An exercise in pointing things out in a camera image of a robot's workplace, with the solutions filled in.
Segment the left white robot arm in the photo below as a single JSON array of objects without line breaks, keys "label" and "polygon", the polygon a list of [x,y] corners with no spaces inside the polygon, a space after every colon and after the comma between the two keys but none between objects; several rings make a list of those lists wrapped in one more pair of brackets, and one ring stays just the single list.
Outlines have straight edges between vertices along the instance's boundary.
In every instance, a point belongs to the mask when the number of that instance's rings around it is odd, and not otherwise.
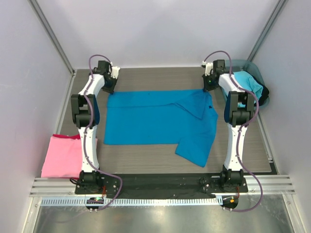
[{"label": "left white robot arm", "polygon": [[70,97],[72,120],[82,146],[82,168],[75,182],[75,194],[98,194],[104,188],[97,158],[96,134],[100,123],[97,95],[101,90],[114,93],[119,70],[110,61],[98,61],[98,65],[90,71],[84,88]]}]

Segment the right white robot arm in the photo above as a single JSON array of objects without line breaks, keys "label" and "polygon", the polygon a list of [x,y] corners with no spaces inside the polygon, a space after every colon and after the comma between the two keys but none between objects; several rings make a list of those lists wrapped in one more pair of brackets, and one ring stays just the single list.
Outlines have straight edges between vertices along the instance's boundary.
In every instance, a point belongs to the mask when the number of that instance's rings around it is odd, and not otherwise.
[{"label": "right white robot arm", "polygon": [[258,112],[254,108],[256,95],[243,88],[235,79],[232,67],[225,68],[224,60],[215,60],[212,63],[204,60],[202,67],[204,91],[215,90],[220,87],[227,92],[224,121],[228,126],[227,155],[219,178],[207,178],[205,191],[212,193],[247,192],[244,178],[242,153],[243,144],[249,121]]}]

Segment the blue translucent plastic bin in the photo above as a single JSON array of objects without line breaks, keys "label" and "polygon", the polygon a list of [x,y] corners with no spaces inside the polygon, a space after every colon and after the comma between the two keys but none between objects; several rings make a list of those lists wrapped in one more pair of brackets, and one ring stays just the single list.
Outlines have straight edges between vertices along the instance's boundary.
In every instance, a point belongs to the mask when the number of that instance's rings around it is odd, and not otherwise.
[{"label": "blue translucent plastic bin", "polygon": [[[262,82],[264,85],[264,80],[261,76],[261,73],[258,69],[258,67],[252,63],[249,62],[247,60],[232,60],[232,72],[234,74],[234,72],[238,72],[238,71],[246,71],[249,74],[251,74],[252,76],[254,76],[256,79],[258,79],[260,82]],[[265,107],[267,106],[269,103],[269,97],[267,99],[267,101],[265,102],[265,104],[263,106],[260,107]]]}]

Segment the light blue t shirt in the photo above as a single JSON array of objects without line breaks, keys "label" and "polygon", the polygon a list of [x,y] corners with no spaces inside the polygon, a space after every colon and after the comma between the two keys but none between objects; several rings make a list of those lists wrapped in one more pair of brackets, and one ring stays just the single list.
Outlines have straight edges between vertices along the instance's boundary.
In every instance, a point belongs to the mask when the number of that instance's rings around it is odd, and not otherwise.
[{"label": "light blue t shirt", "polygon": [[246,71],[234,72],[234,77],[239,85],[248,91],[252,91],[259,100],[259,106],[264,104],[262,98],[264,87],[256,81],[256,79]]}]

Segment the black t shirt in bin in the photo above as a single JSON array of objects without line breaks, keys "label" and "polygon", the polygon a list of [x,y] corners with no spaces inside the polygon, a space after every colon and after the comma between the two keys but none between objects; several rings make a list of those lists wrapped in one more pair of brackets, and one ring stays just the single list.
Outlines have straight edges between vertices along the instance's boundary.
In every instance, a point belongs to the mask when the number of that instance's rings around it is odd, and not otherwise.
[{"label": "black t shirt in bin", "polygon": [[269,89],[254,76],[251,76],[248,82],[251,91],[258,99],[259,106],[263,106],[269,97]]}]

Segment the pink folded t shirt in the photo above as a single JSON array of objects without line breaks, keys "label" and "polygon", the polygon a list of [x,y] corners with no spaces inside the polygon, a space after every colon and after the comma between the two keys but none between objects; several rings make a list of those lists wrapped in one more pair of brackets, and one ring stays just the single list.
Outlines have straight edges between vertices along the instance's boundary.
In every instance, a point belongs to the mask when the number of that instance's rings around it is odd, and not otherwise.
[{"label": "pink folded t shirt", "polygon": [[53,134],[41,170],[42,178],[78,178],[82,171],[80,136]]}]

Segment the right aluminium corner post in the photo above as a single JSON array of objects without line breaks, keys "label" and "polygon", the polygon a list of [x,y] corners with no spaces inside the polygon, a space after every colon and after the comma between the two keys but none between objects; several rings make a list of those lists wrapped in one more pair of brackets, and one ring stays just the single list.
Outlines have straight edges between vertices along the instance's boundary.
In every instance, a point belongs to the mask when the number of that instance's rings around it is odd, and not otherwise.
[{"label": "right aluminium corner post", "polygon": [[269,15],[262,31],[259,34],[259,37],[257,38],[247,60],[252,62],[257,53],[259,52],[261,46],[263,45],[265,39],[269,35],[270,31],[272,30],[275,22],[277,21],[278,17],[281,15],[282,11],[284,10],[288,0],[278,0],[276,2],[275,7],[273,8],[271,14]]}]

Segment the aluminium corner post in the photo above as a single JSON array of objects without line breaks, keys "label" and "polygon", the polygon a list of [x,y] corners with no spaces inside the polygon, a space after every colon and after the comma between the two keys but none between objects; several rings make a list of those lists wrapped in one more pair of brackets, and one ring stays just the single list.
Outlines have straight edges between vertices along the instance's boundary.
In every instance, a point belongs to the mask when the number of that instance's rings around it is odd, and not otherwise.
[{"label": "aluminium corner post", "polygon": [[282,11],[284,10],[288,0],[278,0],[276,2],[275,7],[273,8],[271,14],[269,15],[262,31],[259,34],[259,37],[257,38],[247,60],[252,62],[257,53],[259,52],[261,46],[263,45],[265,39],[269,35],[270,31],[272,30],[275,22],[277,21],[278,17],[281,15]]},{"label": "aluminium corner post", "polygon": [[58,55],[60,56],[61,60],[63,61],[65,67],[70,72],[70,74],[73,76],[75,73],[75,69],[72,67],[68,57],[66,56],[59,40],[57,39],[50,23],[48,22],[48,19],[46,18],[44,12],[42,11],[38,1],[36,0],[28,0],[28,3],[32,7],[34,13],[36,14],[37,18],[39,19],[41,25],[43,26],[43,29],[45,30],[47,36],[52,42],[52,45],[56,49]]}]

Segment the left aluminium corner post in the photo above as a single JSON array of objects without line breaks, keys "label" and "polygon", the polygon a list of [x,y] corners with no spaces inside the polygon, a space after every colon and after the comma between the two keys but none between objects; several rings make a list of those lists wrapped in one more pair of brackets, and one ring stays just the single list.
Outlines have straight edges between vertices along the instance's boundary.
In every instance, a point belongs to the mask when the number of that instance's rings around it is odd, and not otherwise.
[{"label": "left aluminium corner post", "polygon": [[28,3],[32,7],[34,13],[36,14],[37,18],[39,19],[41,25],[43,26],[43,29],[45,30],[47,36],[52,42],[52,45],[56,49],[58,55],[60,56],[61,60],[63,61],[65,67],[70,72],[70,74],[73,76],[75,73],[75,69],[72,67],[68,57],[66,56],[59,40],[57,39],[50,23],[48,22],[48,19],[46,18],[44,12],[42,11],[38,1],[36,0],[28,0]]}]

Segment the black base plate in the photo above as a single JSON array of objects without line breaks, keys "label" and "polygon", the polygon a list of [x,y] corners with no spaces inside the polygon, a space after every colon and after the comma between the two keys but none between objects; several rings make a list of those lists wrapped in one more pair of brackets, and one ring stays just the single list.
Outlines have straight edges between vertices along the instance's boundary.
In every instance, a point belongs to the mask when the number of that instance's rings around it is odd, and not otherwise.
[{"label": "black base plate", "polygon": [[178,193],[248,192],[246,180],[240,174],[233,174],[233,178],[222,173],[123,174],[115,178],[98,172],[81,172],[78,179],[70,178],[70,182],[76,186],[75,194],[104,194],[110,198],[115,194],[119,197],[152,198],[158,195],[166,198]]}]

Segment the aluminium front rail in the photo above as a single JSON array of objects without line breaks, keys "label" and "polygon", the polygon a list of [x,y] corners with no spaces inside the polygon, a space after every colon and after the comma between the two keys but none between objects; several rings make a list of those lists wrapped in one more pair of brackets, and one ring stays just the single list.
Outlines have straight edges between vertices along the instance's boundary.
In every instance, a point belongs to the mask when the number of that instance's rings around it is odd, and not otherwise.
[{"label": "aluminium front rail", "polygon": [[[295,194],[294,186],[288,175],[259,175],[264,194]],[[246,176],[248,194],[259,195],[260,189],[258,182],[252,177]],[[57,178],[36,178],[33,182],[31,197],[56,197],[73,196],[75,185],[68,179]]]}]

